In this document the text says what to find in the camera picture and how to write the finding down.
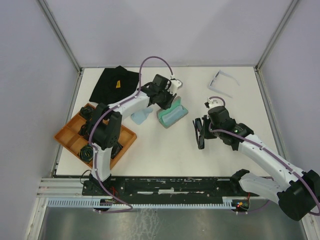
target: metal floor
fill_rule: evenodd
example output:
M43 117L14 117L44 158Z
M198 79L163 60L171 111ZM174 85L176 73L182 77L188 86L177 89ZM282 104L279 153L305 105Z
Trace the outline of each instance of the metal floor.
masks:
M265 200L251 200L251 209ZM221 209L134 209L98 214L47 207L39 240L306 240L301 222L269 204L248 215Z

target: yellow label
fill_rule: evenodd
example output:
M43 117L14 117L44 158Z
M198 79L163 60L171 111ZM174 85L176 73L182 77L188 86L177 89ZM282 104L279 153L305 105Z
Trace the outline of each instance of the yellow label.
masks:
M119 88L121 88L121 85L120 85L120 80L118 80L118 81L116 82L116 86L115 86L115 88L116 88L116 89L119 89Z

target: black t-shirt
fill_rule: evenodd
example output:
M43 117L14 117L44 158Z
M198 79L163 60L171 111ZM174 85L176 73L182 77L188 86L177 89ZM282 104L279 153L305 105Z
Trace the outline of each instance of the black t-shirt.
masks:
M96 83L90 102L106 105L116 103L135 92L139 73L128 71L122 66L105 68Z

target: black round object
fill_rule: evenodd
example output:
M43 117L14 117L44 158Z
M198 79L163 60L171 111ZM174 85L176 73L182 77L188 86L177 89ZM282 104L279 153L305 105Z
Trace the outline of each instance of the black round object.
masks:
M91 106L83 106L80 109L80 115L85 119L89 120L92 118L92 114L94 113L94 109Z
M90 163L94 157L94 150L93 150L92 146L87 144L83 148L81 148L80 153L79 153L79 157L85 163L87 163L87 164Z
M111 150L111 158L114 159L118 155L118 153L121 151L122 148L123 146L119 142L117 142Z
M88 125L89 125L89 123L88 123L88 121L86 121L85 124L83 124L83 125L81 126L80 131L78 132L78 134L79 134L80 136L83 136L83 138L84 138L85 140L87 140L87 141L88 141L88 139L89 139Z

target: sunglasses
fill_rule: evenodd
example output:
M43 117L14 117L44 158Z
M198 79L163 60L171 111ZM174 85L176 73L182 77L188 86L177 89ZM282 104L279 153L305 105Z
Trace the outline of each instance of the sunglasses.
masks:
M205 137L201 134L201 130L203 128L201 118L196 118L195 120L192 120L194 131L195 131L195 139L196 143L198 144L198 149L204 149L205 148Z

